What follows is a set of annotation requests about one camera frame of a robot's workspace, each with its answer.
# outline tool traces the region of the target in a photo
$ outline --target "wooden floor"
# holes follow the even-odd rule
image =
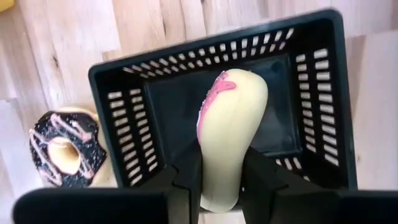
[[[52,108],[94,109],[92,64],[324,7],[344,17],[359,187],[398,189],[398,0],[17,0],[0,12],[0,223],[43,186],[27,130]]]

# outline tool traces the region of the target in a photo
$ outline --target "black plastic basket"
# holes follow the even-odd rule
[[[253,148],[322,187],[356,188],[343,20],[333,10],[93,66],[120,187],[139,187],[196,139],[202,101],[230,68],[269,87]]]

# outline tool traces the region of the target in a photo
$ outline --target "donut hole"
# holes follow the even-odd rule
[[[55,137],[49,142],[48,154],[51,162],[61,172],[76,174],[80,167],[80,153],[76,146],[63,137]]]

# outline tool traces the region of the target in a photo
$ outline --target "chocolate glazed donut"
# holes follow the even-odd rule
[[[29,131],[30,151],[40,175],[57,187],[89,187],[97,182],[96,174],[108,155],[100,146],[99,130],[89,113],[44,114]]]

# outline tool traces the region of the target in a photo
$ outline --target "yellow object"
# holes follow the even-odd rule
[[[0,0],[0,12],[11,8],[15,4],[15,0]]]

